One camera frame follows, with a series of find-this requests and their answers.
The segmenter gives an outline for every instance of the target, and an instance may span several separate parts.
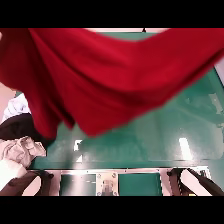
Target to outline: pile of clothes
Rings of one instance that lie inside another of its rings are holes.
[[[24,94],[9,101],[0,125],[0,196],[34,195],[33,192],[40,195],[43,178],[48,183],[48,190],[44,191],[47,194],[52,176],[45,171],[26,169],[35,157],[46,156],[45,148],[53,141],[35,129]]]

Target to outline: gray cloth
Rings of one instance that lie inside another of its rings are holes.
[[[46,156],[46,151],[40,142],[34,142],[30,137],[0,140],[0,160],[6,158],[29,167],[36,156]]]

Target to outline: green table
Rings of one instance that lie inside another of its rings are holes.
[[[138,40],[152,33],[105,33]],[[224,92],[215,69],[162,108],[97,138],[76,125],[63,124],[46,158],[33,169],[109,169],[208,165],[213,180],[224,188],[222,173]],[[83,140],[74,151],[76,140]]]

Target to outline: metal bracket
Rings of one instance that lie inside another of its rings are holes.
[[[96,174],[96,196],[118,196],[118,173]]]

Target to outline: red cloth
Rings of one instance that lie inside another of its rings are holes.
[[[0,28],[0,81],[24,92],[38,131],[94,136],[162,106],[223,55],[223,29],[124,41],[77,28]]]

